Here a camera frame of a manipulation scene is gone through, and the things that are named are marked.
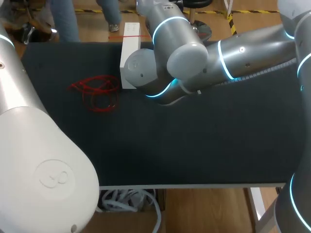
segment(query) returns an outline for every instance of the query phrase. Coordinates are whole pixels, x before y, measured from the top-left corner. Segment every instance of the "black table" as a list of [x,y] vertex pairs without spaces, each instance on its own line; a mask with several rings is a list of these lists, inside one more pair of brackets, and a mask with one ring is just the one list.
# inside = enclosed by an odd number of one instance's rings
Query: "black table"
[[292,176],[305,141],[296,65],[169,107],[123,90],[113,112],[89,111],[67,87],[96,75],[119,77],[120,56],[121,43],[34,43],[22,58],[47,111],[90,158],[100,186],[258,186]]

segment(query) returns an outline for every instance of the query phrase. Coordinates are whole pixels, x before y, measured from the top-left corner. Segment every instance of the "stool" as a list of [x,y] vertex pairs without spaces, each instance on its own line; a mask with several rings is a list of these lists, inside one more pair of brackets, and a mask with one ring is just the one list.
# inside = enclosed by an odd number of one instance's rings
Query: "stool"
[[209,6],[213,0],[183,0],[184,7],[190,9],[189,21],[193,26],[193,29],[197,32],[202,41],[206,41],[211,38],[212,30],[210,27],[198,20],[195,20],[195,9]]

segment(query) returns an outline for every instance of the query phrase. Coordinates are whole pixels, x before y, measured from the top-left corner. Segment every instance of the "chair leg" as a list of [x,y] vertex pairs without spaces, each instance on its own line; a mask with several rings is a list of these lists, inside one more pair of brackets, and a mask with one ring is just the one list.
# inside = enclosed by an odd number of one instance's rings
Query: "chair leg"
[[189,21],[191,24],[195,21],[195,9],[190,8]]

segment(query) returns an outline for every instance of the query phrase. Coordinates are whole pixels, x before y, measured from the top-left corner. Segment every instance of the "yellow black tape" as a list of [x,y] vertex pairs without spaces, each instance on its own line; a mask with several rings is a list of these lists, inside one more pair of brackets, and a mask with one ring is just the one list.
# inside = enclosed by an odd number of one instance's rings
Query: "yellow black tape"
[[244,14],[250,14],[250,13],[254,13],[254,14],[271,14],[271,13],[279,13],[280,11],[264,11],[264,10],[249,10],[249,11],[231,11],[232,13],[244,13]]
[[236,28],[235,28],[235,26],[234,26],[234,23],[233,23],[232,14],[229,15],[229,17],[228,17],[228,22],[229,22],[229,26],[230,26],[232,35],[236,35],[236,34],[237,34],[237,30],[236,30]]
[[225,11],[198,11],[196,14],[224,14]]
[[[25,8],[15,8],[16,11],[25,11]],[[41,11],[41,8],[32,8],[31,9],[34,12]],[[75,9],[75,12],[77,13],[102,13],[101,10],[88,10],[88,9]],[[133,10],[125,10],[120,11],[123,14],[137,14],[136,11]],[[240,10],[240,11],[232,11],[232,13],[243,13],[243,14],[249,14],[249,13],[262,13],[262,14],[271,14],[271,13],[279,13],[279,11],[265,11],[265,10]],[[198,11],[196,14],[225,14],[225,11]]]

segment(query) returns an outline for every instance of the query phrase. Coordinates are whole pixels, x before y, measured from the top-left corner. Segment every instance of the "white wire bundle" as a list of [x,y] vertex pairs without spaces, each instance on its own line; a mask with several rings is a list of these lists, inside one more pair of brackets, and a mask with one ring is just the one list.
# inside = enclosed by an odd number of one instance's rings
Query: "white wire bundle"
[[[138,212],[144,206],[144,203],[147,197],[151,199],[150,205],[152,204],[155,205],[157,220],[156,220],[156,224],[155,224],[155,227],[152,233],[157,233],[161,225],[161,211],[160,211],[159,204],[156,201],[156,190],[154,190],[153,195],[143,189],[108,190],[104,193],[102,197],[102,205],[104,207],[104,210],[97,207],[96,211],[99,213],[103,211]],[[134,198],[139,198],[139,201],[131,201],[132,205],[130,205],[129,204],[130,200],[133,200]]]

